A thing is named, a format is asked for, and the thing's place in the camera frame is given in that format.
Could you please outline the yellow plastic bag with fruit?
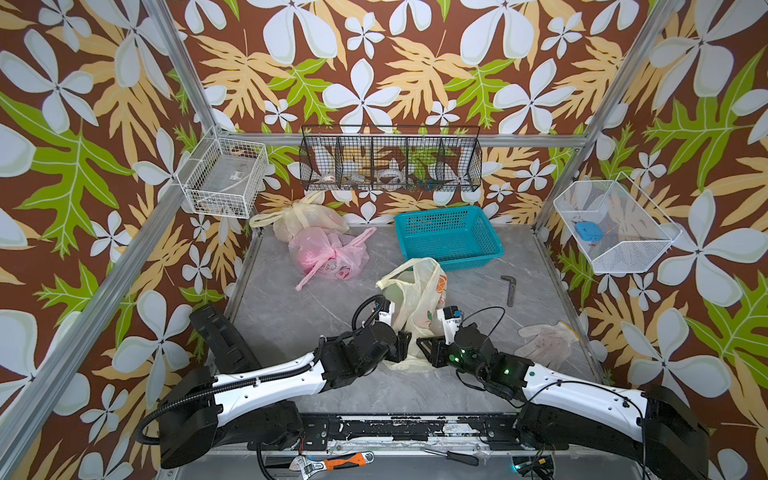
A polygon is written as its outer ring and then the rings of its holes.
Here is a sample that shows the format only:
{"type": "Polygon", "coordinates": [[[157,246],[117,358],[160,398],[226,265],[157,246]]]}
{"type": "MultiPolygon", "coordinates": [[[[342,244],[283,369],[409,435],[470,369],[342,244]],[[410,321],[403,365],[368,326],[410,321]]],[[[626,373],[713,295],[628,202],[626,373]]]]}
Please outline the yellow plastic bag with fruit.
{"type": "Polygon", "coordinates": [[[386,362],[390,370],[424,372],[431,368],[415,344],[417,339],[442,336],[437,311],[446,306],[447,275],[433,258],[406,261],[376,282],[384,296],[395,304],[392,327],[412,334],[406,358],[386,362]]]}

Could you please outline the teal plastic basket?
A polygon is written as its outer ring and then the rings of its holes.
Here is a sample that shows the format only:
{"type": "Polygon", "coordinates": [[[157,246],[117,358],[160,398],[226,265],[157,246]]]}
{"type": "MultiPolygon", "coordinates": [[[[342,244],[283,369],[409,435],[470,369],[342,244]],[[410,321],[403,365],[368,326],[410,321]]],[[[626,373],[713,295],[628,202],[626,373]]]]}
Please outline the teal plastic basket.
{"type": "Polygon", "coordinates": [[[432,258],[444,271],[484,267],[504,255],[499,235],[476,206],[401,213],[394,225],[406,260],[432,258]]]}

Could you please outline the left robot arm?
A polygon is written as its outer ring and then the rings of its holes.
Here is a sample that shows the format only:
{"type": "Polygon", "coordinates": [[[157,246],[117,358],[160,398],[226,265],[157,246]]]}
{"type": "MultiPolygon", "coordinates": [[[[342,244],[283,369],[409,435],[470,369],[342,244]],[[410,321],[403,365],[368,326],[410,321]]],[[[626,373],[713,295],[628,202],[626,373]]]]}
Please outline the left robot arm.
{"type": "Polygon", "coordinates": [[[352,320],[349,331],[321,338],[297,359],[247,372],[188,374],[139,422],[134,440],[159,447],[166,470],[217,446],[293,445],[303,434],[296,398],[347,387],[381,362],[407,357],[412,335],[393,327],[394,304],[381,295],[365,303],[373,310],[364,321],[352,320]]]}

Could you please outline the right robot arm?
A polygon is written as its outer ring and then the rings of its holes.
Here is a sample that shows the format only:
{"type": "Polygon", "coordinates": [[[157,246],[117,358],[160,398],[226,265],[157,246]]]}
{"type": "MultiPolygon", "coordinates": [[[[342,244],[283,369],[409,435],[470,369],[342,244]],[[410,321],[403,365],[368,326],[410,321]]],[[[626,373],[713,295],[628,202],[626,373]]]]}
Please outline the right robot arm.
{"type": "Polygon", "coordinates": [[[473,388],[518,407],[514,429],[527,446],[584,446],[633,460],[659,479],[708,476],[708,430],[667,387],[579,380],[498,350],[475,324],[417,345],[432,366],[470,375],[473,388]]]}

